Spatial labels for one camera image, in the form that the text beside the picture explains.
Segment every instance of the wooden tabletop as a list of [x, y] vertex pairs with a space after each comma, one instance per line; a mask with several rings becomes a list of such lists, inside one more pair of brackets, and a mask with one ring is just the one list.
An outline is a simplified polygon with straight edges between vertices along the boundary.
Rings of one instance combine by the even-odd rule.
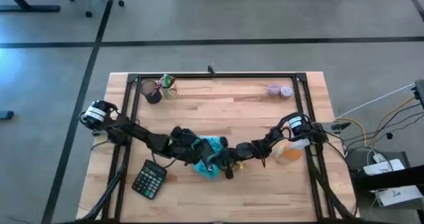
[[[307, 72], [307, 78], [317, 121], [333, 121], [323, 73]], [[126, 80], [126, 73], [111, 74], [105, 100], [121, 106]], [[175, 99], [163, 99], [151, 105], [141, 95], [137, 119], [153, 133], [169, 134], [179, 125], [197, 135], [226, 136], [230, 146], [262, 139], [281, 117], [297, 111], [294, 97], [267, 96], [266, 88], [271, 83], [293, 85], [289, 78], [178, 79]], [[306, 108], [303, 88], [300, 89]], [[330, 141], [341, 150], [337, 139]], [[84, 216], [104, 192], [112, 153], [112, 144], [98, 146], [92, 152], [78, 217]], [[324, 158], [333, 191], [353, 211], [355, 197], [343, 159], [330, 146], [324, 146]], [[304, 155], [288, 165], [267, 158], [266, 168], [260, 160], [249, 160], [243, 170], [235, 172], [234, 179], [226, 180], [222, 174], [214, 181], [201, 177], [182, 162], [175, 162], [168, 168], [166, 181], [152, 201], [131, 189], [145, 159], [151, 159], [150, 151], [144, 143], [133, 139], [122, 222], [316, 221]], [[170, 162], [160, 157], [157, 161], [162, 165]], [[323, 211], [327, 213], [320, 193]]]

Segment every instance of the gray floor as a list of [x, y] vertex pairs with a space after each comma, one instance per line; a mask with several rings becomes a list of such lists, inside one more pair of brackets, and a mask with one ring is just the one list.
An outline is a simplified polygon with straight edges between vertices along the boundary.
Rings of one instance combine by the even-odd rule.
[[[0, 4], [12, 4], [0, 0]], [[58, 14], [0, 14], [2, 42], [93, 42], [106, 0], [28, 0], [62, 6]], [[125, 0], [113, 5], [103, 41], [222, 38], [354, 38], [424, 36], [411, 0]], [[91, 48], [0, 49], [0, 223], [40, 223]], [[424, 78], [424, 42], [163, 46], [100, 48], [84, 107], [101, 99], [110, 72], [324, 71], [335, 115]], [[367, 131], [411, 96], [405, 90], [349, 114]], [[422, 111], [416, 108], [411, 113]], [[424, 164], [423, 122], [381, 140]], [[349, 128], [343, 137], [359, 134]], [[72, 220], [87, 170], [90, 132], [79, 126], [54, 222]], [[367, 219], [417, 223], [414, 211], [373, 208]]]

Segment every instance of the black calculator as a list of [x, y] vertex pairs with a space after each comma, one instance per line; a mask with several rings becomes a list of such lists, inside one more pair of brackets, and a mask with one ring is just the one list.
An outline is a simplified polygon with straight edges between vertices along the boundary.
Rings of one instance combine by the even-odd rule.
[[132, 184], [132, 188], [144, 197], [153, 200], [165, 181], [165, 177], [166, 169], [155, 162], [146, 160]]

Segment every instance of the desk leg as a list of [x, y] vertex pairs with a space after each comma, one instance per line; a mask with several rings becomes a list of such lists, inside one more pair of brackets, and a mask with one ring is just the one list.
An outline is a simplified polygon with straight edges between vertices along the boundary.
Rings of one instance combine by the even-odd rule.
[[0, 111], [0, 120], [9, 120], [13, 117], [13, 111]]
[[29, 5], [25, 0], [14, 0], [18, 5], [2, 5], [0, 12], [59, 12], [58, 5]]

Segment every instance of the blue cloth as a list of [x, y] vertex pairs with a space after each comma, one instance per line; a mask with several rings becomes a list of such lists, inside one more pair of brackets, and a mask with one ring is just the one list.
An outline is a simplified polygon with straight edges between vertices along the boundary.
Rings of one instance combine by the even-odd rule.
[[[210, 161], [211, 158], [215, 157], [216, 154], [218, 154], [222, 150], [223, 146], [221, 144], [221, 140], [219, 137], [200, 137], [200, 138], [207, 140], [207, 142], [211, 145], [213, 151], [215, 151], [215, 155], [211, 155], [207, 158], [207, 161]], [[198, 143], [199, 143], [199, 140], [194, 142], [191, 146], [195, 146]], [[219, 168], [216, 164], [212, 164], [211, 167], [212, 167], [212, 170], [208, 170], [206, 168], [206, 164], [202, 160], [198, 162], [197, 164], [193, 164], [193, 169], [198, 174], [213, 180], [214, 178], [218, 176]]]

